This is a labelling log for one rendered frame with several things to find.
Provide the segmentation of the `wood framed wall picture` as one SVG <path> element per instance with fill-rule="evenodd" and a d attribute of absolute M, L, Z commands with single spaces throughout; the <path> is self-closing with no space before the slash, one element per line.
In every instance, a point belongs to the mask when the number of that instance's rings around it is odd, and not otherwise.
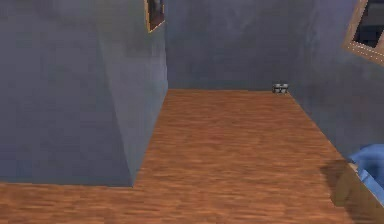
<path fill-rule="evenodd" d="M 146 27 L 153 32 L 165 21 L 164 0 L 144 0 Z"/>

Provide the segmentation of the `small grey dumbbell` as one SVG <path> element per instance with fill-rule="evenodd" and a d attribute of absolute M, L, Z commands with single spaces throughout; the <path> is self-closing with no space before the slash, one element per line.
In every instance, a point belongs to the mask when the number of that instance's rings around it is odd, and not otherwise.
<path fill-rule="evenodd" d="M 289 85 L 287 83 L 277 83 L 272 86 L 272 92 L 276 94 L 285 94 L 288 92 Z"/>

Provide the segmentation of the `wooden bed with blue cover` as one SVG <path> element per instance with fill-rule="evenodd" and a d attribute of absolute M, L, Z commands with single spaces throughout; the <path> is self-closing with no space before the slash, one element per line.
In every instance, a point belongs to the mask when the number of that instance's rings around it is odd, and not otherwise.
<path fill-rule="evenodd" d="M 384 224 L 384 143 L 368 144 L 348 157 L 331 201 L 343 206 L 349 196 L 366 209 L 375 224 Z"/>

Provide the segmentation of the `wood framed window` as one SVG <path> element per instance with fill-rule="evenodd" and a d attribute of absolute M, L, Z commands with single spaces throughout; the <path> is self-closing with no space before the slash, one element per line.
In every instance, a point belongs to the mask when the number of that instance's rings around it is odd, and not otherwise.
<path fill-rule="evenodd" d="M 384 0 L 358 0 L 343 48 L 384 67 Z"/>

